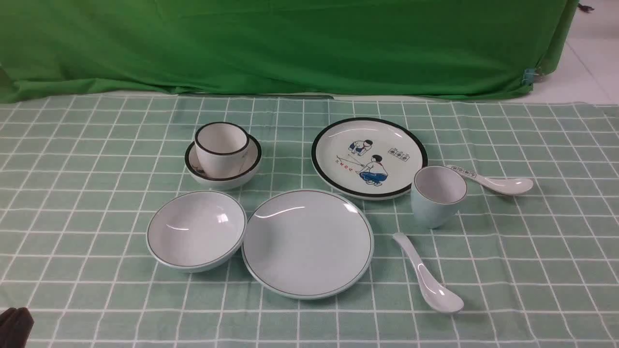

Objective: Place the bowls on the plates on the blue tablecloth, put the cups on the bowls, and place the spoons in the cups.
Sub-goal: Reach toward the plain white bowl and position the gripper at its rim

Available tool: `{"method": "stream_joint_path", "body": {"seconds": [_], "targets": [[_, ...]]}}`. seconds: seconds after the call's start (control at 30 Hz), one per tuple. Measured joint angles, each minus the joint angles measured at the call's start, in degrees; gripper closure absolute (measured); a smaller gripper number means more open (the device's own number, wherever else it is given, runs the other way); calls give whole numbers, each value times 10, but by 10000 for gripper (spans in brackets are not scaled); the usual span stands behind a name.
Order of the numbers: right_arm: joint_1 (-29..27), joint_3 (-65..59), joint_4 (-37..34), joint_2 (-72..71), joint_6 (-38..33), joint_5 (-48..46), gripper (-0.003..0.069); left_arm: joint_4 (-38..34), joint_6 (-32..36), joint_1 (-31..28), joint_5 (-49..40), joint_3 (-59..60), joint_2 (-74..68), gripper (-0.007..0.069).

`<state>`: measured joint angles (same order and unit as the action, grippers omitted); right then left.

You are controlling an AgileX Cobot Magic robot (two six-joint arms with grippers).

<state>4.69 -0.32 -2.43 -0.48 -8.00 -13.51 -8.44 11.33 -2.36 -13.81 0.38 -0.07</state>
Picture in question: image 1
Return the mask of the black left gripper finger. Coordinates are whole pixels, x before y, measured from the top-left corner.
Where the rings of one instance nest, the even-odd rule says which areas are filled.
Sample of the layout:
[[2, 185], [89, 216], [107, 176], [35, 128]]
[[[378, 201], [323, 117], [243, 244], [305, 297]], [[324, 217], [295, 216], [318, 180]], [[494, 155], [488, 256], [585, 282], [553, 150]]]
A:
[[0, 316], [0, 347], [24, 348], [33, 326], [34, 319], [28, 308], [8, 308]]

